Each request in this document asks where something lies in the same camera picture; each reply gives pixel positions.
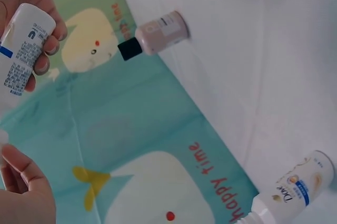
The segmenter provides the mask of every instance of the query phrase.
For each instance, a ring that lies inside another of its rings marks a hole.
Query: white backdrop
[[[259,190],[318,149],[337,163],[337,0],[127,0],[174,9],[191,39],[161,53]],[[335,224],[337,183],[294,223]]]

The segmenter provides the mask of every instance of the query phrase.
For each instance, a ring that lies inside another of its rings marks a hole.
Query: white tube
[[[49,14],[27,3],[19,6],[7,25],[0,46],[0,120],[18,105],[43,45],[55,27]],[[7,133],[0,131],[0,144],[7,142]]]
[[[237,224],[286,224],[326,189],[334,178],[330,159],[314,151],[253,199],[252,212]]]

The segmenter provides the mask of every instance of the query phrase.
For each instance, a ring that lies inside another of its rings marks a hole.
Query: pink bottle
[[[173,11],[161,18],[141,25],[135,37],[118,45],[125,61],[141,54],[151,56],[187,39],[189,33],[182,16]]]

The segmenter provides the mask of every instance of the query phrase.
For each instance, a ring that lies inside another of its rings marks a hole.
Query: bottle label
[[[177,19],[172,14],[162,16],[157,20],[157,23],[164,36],[172,35],[181,29]]]
[[[24,39],[21,37],[20,44],[16,42],[18,39],[16,32],[24,32],[21,33]],[[36,23],[25,29],[19,29],[14,23],[9,24],[1,41],[0,55],[11,59],[11,66],[3,82],[11,94],[16,96],[23,94],[47,37],[47,31]]]

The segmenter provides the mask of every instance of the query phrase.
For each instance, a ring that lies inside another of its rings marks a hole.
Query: cartoon character
[[[62,60],[71,73],[83,73],[106,63],[117,52],[118,39],[105,14],[97,8],[88,8],[66,21],[74,27],[61,51]],[[49,70],[55,79],[60,70]]]
[[[91,210],[96,196],[114,177],[132,176],[112,199],[105,224],[214,224],[209,204],[199,188],[171,154],[155,151],[137,158],[110,174],[75,167],[73,173],[91,187],[85,208]]]

